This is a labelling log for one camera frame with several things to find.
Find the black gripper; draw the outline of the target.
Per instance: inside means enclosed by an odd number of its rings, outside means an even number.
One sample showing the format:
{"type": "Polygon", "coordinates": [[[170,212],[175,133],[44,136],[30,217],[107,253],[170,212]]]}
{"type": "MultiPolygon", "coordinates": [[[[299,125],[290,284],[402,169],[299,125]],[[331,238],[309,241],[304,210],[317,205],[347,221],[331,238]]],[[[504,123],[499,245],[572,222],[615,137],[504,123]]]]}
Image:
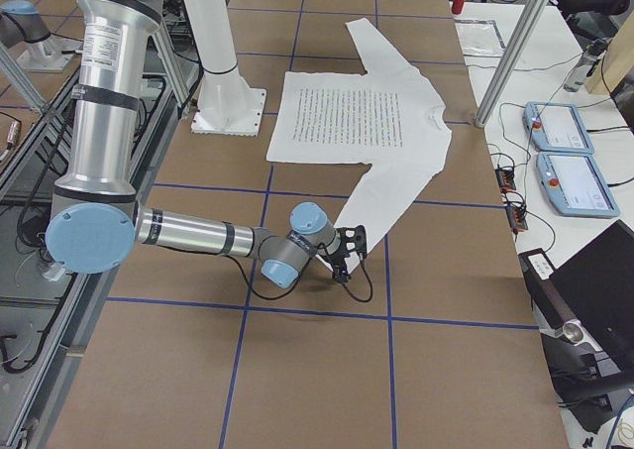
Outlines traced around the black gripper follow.
{"type": "Polygon", "coordinates": [[[340,227],[336,229],[336,237],[339,239],[337,250],[332,254],[333,279],[345,280],[345,271],[349,269],[346,259],[355,254],[359,264],[363,265],[368,254],[367,232],[364,225],[354,228],[340,227]]]}

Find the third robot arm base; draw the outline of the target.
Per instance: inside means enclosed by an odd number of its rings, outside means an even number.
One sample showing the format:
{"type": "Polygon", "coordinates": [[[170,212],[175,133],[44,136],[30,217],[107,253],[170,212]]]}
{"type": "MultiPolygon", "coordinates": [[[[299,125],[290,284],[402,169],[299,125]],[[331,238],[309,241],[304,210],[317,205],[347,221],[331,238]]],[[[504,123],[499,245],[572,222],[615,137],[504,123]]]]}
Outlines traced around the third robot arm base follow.
{"type": "Polygon", "coordinates": [[[62,72],[82,48],[82,40],[54,35],[35,5],[27,0],[1,5],[1,43],[7,49],[24,44],[17,64],[30,72],[62,72]]]}

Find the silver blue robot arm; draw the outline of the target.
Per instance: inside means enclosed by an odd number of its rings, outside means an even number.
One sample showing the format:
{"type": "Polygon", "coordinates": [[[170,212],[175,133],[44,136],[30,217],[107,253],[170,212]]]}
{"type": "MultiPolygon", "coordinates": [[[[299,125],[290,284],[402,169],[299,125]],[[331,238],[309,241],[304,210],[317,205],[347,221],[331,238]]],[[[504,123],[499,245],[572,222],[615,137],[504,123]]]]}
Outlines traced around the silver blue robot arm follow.
{"type": "Polygon", "coordinates": [[[149,208],[130,184],[135,121],[149,37],[163,0],[77,0],[85,20],[80,74],[73,88],[73,138],[66,173],[54,185],[46,246],[79,274],[119,266],[136,243],[178,252],[258,261],[265,277],[289,287],[313,258],[337,282],[368,253],[363,226],[338,228],[316,204],[297,205],[287,235],[262,227],[149,208]]]}

